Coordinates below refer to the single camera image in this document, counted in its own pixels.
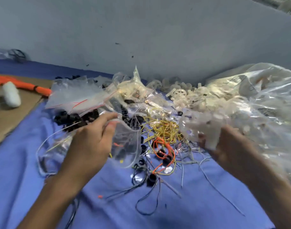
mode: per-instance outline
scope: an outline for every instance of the person's left hand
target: person's left hand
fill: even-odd
[[[67,155],[57,174],[79,192],[107,161],[111,152],[117,113],[106,113],[94,122],[79,128],[73,137]]]

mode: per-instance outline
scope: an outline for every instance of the wall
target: wall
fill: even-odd
[[[291,16],[251,0],[0,0],[0,47],[43,63],[129,75],[137,65],[143,78],[196,81],[246,63],[291,69]]]

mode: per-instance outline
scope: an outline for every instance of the blue wire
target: blue wire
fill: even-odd
[[[223,195],[219,190],[218,190],[218,188],[216,188],[214,185],[213,185],[213,183],[209,180],[209,178],[207,177],[207,175],[206,175],[206,173],[204,172],[204,170],[202,169],[202,167],[201,167],[201,164],[202,164],[202,162],[203,161],[205,161],[205,160],[207,160],[207,159],[209,159],[209,158],[212,158],[212,157],[208,157],[208,158],[205,158],[205,159],[203,159],[201,162],[200,162],[200,169],[201,169],[201,171],[203,172],[203,174],[204,174],[204,176],[205,176],[205,178],[206,178],[206,180],[209,182],[209,184],[220,194],[220,196],[222,196],[224,199],[226,199],[240,214],[242,214],[243,216],[245,216],[245,214],[243,214],[243,212],[234,204],[234,203],[232,203],[232,201],[231,200],[229,200],[227,197],[225,197],[225,195]]]

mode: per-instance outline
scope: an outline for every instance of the cardboard sheet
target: cardboard sheet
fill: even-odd
[[[35,79],[28,77],[12,76],[20,81],[41,86],[43,88],[50,88],[52,80]],[[18,108],[8,107],[2,98],[0,98],[0,143],[4,138],[13,131],[22,119],[29,114],[29,112],[37,106],[42,100],[42,96],[37,92],[24,90],[19,88],[21,97],[21,106]]]

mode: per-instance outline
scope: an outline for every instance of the blue fabric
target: blue fabric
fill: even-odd
[[[36,62],[14,64],[8,61],[0,61],[0,73],[49,79],[77,74],[96,77],[100,74]],[[25,117],[0,145],[0,229],[15,228],[42,189],[44,179],[39,175],[35,152],[49,135],[60,129],[52,122],[53,114],[44,110],[44,105],[45,103],[41,103]],[[200,155],[194,158],[203,159]],[[158,164],[155,159],[152,161],[154,165]],[[178,198],[168,187],[161,184],[158,208],[152,216],[142,216],[135,210],[137,200],[150,190],[145,185],[113,201],[99,199],[98,195],[106,197],[131,186],[132,169],[120,169],[108,161],[83,189],[72,229],[273,228],[273,224],[244,184],[212,160],[204,162],[202,168],[212,183],[245,216],[239,214],[210,186],[197,164],[184,166],[183,188],[182,171],[179,168],[171,176],[163,177],[181,193],[182,198]],[[150,196],[138,205],[141,210],[151,212],[155,208],[158,189],[156,186]],[[70,214],[71,207],[58,228],[64,228]]]

